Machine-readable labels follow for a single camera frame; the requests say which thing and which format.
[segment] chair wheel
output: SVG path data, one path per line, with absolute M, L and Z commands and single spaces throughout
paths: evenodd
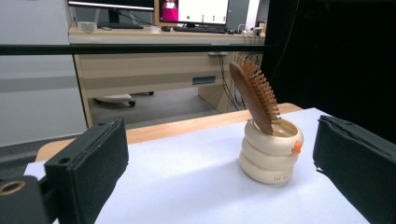
M 129 106 L 135 106 L 136 105 L 136 101 L 130 101 L 128 102 Z

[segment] monitor screen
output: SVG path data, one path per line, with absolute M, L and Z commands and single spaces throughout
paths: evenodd
M 70 7 L 104 7 L 154 11 L 153 0 L 67 0 Z
M 157 0 L 160 22 L 186 23 L 188 26 L 225 25 L 228 0 Z

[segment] desk cabinet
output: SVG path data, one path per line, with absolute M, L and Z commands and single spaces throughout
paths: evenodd
M 218 55 L 207 52 L 75 55 L 88 126 L 93 125 L 91 98 L 124 93 L 197 86 L 204 99 L 219 112 L 226 112 L 220 65 L 224 64 L 224 78 L 229 81 L 231 58 L 224 55 L 220 63 Z

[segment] floor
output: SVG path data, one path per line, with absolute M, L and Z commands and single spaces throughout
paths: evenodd
M 94 122 L 123 116 L 126 128 L 131 129 L 219 113 L 198 95 L 197 88 L 155 91 L 153 95 L 139 93 L 133 94 L 132 98 L 136 100 L 135 107 L 130 107 L 127 103 L 98 104 L 93 102 Z M 26 165 L 35 161 L 37 151 L 42 146 L 60 139 L 62 138 L 1 147 L 0 180 L 23 175 Z

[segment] wooden hairbrush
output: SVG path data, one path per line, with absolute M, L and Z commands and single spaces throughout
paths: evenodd
M 241 66 L 234 62 L 230 63 L 233 82 L 260 130 L 273 135 L 272 125 L 278 124 L 280 120 L 274 92 L 258 65 L 243 60 Z

